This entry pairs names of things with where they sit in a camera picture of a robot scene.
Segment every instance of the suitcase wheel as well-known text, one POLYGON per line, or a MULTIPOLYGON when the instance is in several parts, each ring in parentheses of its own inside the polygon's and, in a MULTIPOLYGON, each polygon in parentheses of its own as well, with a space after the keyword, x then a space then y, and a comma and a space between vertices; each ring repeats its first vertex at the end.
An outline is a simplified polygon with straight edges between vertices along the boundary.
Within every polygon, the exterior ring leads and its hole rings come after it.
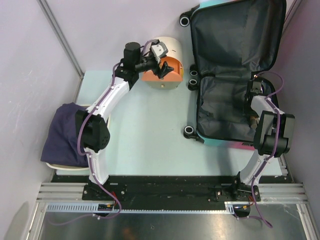
POLYGON ((198 75, 198 69, 197 69, 197 66, 195 65, 195 64, 192 64, 191 66, 190 66, 190 75, 191 76, 193 76, 193 77, 195 77, 195 76, 197 76, 198 75))
POLYGON ((181 27, 187 27, 190 24, 190 17, 186 14, 181 14, 180 15, 180 19, 179 19, 179 23, 181 27))
POLYGON ((195 129, 193 126, 186 126, 183 129, 183 136, 186 139, 190 139, 191 136, 195 135, 195 129))
POLYGON ((195 91, 198 89, 198 81, 195 79, 190 79, 188 83, 188 89, 190 91, 195 91))

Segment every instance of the wall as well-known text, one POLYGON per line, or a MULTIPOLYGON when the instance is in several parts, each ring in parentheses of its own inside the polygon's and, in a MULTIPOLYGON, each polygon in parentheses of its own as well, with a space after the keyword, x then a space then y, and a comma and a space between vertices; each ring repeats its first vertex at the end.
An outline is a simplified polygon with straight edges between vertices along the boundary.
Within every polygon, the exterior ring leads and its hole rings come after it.
POLYGON ((296 125, 292 147, 287 154, 288 165, 295 180, 303 182, 320 226, 319 208, 319 136, 320 136, 320 2, 302 1, 288 26, 272 70, 285 79, 279 93, 281 108, 295 115, 296 125))
POLYGON ((49 124, 79 79, 36 0, 2 0, 0 36, 0 239, 18 240, 51 174, 49 124))

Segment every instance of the folded fabric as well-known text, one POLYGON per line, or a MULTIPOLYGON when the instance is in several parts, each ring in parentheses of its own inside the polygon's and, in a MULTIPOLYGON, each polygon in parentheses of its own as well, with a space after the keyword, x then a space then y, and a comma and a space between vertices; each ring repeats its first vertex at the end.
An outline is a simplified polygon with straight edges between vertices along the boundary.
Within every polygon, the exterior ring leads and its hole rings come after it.
POLYGON ((75 114, 85 108, 75 103, 63 104, 59 107, 49 127, 41 161, 73 167, 88 167, 87 156, 77 151, 77 135, 75 114))

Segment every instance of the suitcase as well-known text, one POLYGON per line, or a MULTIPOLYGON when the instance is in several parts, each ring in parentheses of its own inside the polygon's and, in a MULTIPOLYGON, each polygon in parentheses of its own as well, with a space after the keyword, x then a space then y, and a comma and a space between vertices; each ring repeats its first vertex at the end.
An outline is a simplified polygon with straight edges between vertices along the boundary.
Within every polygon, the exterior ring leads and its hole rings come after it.
MULTIPOLYGON (((254 149, 254 118, 244 111, 247 85, 274 65, 285 16, 285 0, 213 0, 181 14, 180 25, 191 28, 195 61, 188 88, 198 91, 196 129, 186 126, 185 138, 254 149)), ((265 94, 275 91, 261 80, 265 94)), ((275 95, 272 101, 278 106, 275 95)))

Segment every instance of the suitcase lid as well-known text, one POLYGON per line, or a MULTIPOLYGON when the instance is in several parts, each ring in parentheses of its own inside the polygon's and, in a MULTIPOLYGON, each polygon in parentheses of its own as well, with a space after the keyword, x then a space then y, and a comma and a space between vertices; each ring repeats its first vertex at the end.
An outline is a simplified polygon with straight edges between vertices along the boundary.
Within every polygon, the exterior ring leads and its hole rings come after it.
POLYGON ((269 70, 277 58, 285 16, 286 0, 200 5, 190 18, 198 72, 204 77, 269 70))

